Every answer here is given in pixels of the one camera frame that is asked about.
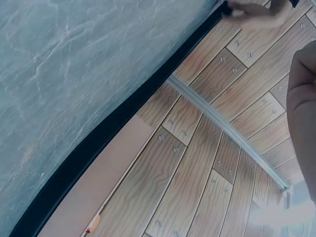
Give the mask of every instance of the marble surface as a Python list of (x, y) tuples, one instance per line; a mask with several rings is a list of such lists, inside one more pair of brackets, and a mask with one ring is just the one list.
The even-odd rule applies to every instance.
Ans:
[(0, 1), (1, 237), (211, 8), (210, 0)]

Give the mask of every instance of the wooden floor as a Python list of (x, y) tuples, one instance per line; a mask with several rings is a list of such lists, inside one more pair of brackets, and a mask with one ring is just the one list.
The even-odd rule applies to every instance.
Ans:
[[(303, 176), (286, 121), (288, 73), (294, 52), (316, 38), (315, 24), (308, 0), (273, 30), (244, 32), (221, 21), (174, 72), (291, 184)], [(153, 134), (86, 236), (278, 236), (252, 221), (267, 206), (283, 209), (275, 182), (170, 85), (135, 116)]]

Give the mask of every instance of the gray edge strip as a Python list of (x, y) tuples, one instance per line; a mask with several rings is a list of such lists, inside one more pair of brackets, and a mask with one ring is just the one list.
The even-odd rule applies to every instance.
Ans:
[(270, 177), (279, 185), (282, 190), (289, 188), (289, 185), (272, 169), (262, 158), (261, 155), (253, 148), (253, 146), (222, 116), (220, 115), (207, 101), (198, 95), (193, 89), (184, 85), (175, 76), (171, 75), (167, 82), (180, 92), (187, 100), (201, 110), (205, 116), (220, 127), (226, 135), (234, 140), (250, 157), (259, 164)]

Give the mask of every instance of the skin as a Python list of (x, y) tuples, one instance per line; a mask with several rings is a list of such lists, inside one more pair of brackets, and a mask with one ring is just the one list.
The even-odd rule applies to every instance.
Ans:
[(286, 107), (297, 160), (312, 201), (316, 201), (316, 41), (293, 57)]
[(233, 24), (240, 25), (243, 30), (271, 29), (284, 24), (292, 3), (289, 0), (271, 0), (270, 8), (259, 4), (240, 4), (229, 2), (228, 6), (233, 10), (242, 11), (242, 15), (225, 16), (223, 19)]

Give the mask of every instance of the nail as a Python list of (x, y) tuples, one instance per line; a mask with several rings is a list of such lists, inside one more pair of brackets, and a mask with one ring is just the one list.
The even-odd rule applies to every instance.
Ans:
[(159, 227), (161, 227), (160, 221), (156, 221), (156, 224), (157, 224)]

